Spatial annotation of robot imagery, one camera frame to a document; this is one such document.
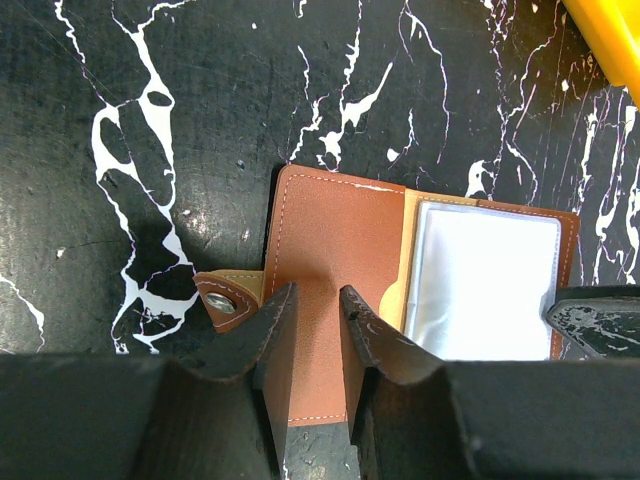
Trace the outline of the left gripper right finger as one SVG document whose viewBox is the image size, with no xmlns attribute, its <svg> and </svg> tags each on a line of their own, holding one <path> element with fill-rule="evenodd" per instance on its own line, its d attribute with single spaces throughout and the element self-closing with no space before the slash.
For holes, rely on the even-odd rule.
<svg viewBox="0 0 640 480">
<path fill-rule="evenodd" d="M 346 412 L 366 479 L 635 479 L 635 360 L 443 361 L 339 295 Z"/>
</svg>

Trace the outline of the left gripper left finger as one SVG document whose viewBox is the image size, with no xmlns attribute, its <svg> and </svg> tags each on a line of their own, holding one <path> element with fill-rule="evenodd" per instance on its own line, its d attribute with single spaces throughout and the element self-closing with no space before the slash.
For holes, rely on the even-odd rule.
<svg viewBox="0 0 640 480">
<path fill-rule="evenodd" d="M 183 360 L 21 354 L 1 359 L 5 479 L 278 479 L 298 289 Z"/>
</svg>

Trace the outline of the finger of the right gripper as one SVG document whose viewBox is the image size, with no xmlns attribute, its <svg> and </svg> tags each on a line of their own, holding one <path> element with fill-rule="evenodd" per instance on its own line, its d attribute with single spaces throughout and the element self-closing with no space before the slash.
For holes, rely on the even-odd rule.
<svg viewBox="0 0 640 480">
<path fill-rule="evenodd" d="M 546 321 L 592 357 L 639 357 L 637 285 L 563 288 Z"/>
</svg>

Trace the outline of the brown leather card holder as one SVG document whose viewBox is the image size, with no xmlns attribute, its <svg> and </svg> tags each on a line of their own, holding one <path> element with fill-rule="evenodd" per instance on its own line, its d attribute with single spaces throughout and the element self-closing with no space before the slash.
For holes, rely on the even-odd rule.
<svg viewBox="0 0 640 480">
<path fill-rule="evenodd" d="M 382 319 L 401 329 L 408 295 L 418 207 L 430 201 L 474 213 L 555 219 L 561 228 L 558 284 L 567 285 L 577 214 L 404 186 L 287 165 L 278 175 L 261 271 L 199 272 L 194 283 L 217 332 L 247 320 L 273 293 L 294 282 L 299 319 L 289 404 L 291 427 L 346 419 L 339 290 L 353 286 Z"/>
</svg>

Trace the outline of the small orange plastic bin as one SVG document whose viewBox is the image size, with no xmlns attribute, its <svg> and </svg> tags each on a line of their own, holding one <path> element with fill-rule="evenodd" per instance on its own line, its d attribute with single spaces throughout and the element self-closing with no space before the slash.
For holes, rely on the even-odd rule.
<svg viewBox="0 0 640 480">
<path fill-rule="evenodd" d="M 607 80 L 639 107 L 639 0 L 564 0 Z"/>
</svg>

